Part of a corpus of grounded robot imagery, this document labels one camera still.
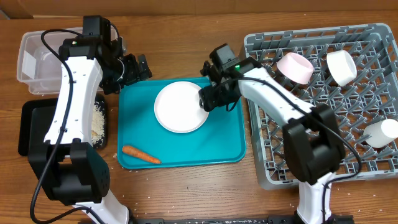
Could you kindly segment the white dinner plate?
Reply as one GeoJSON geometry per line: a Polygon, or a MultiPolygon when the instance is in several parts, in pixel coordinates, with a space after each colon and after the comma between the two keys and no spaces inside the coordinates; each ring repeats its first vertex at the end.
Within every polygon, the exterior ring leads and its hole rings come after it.
{"type": "Polygon", "coordinates": [[[173,82],[157,95],[154,113],[159,124],[173,133],[190,133],[200,128],[208,118],[200,106],[201,87],[192,82],[173,82]]]}

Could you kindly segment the white bowl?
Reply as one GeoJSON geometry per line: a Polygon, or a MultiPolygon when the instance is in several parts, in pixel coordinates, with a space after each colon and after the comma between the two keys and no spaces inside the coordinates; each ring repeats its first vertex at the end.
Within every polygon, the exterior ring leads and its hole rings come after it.
{"type": "Polygon", "coordinates": [[[295,83],[306,85],[314,72],[312,63],[304,56],[289,52],[277,63],[278,71],[295,83]]]}
{"type": "Polygon", "coordinates": [[[345,86],[357,77],[355,62],[345,50],[328,53],[326,63],[330,75],[339,86],[345,86]]]}

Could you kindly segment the orange carrot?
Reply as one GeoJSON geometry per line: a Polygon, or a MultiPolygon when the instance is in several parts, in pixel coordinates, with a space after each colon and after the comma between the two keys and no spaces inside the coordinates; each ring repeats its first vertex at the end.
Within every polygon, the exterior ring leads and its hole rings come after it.
{"type": "Polygon", "coordinates": [[[129,156],[138,158],[138,159],[146,161],[146,162],[150,162],[152,164],[161,164],[162,163],[159,159],[152,157],[151,155],[149,155],[135,147],[132,147],[132,146],[123,146],[122,152],[129,156]]]}

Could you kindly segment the white cup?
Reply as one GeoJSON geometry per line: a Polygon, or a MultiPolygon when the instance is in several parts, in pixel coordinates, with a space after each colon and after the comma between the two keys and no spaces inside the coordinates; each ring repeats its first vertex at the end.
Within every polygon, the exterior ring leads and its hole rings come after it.
{"type": "Polygon", "coordinates": [[[370,135],[366,140],[371,147],[380,148],[388,145],[397,138],[397,121],[385,119],[371,124],[364,129],[363,135],[370,135]]]}

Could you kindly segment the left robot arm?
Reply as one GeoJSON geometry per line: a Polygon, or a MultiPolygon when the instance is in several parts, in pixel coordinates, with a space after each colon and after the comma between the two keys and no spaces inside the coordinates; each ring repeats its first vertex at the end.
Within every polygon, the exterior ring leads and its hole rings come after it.
{"type": "Polygon", "coordinates": [[[96,92],[119,93],[152,77],[144,55],[125,54],[123,39],[111,38],[114,28],[102,16],[85,16],[82,31],[55,51],[62,64],[55,113],[42,143],[28,153],[38,179],[36,191],[66,205],[69,213],[86,213],[95,223],[134,221],[131,210],[112,193],[108,164],[93,147],[96,92]]]}

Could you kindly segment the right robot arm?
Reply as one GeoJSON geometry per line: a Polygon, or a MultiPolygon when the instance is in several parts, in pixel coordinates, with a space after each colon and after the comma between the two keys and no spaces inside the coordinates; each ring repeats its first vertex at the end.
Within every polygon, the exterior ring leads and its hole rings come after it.
{"type": "Polygon", "coordinates": [[[211,85],[199,91],[199,105],[210,112],[231,111],[240,97],[257,104],[282,128],[284,160],[300,182],[298,223],[327,223],[331,217],[330,187],[345,158],[333,110],[313,106],[277,83],[252,57],[235,56],[228,44],[215,48],[200,73],[211,85]]]}

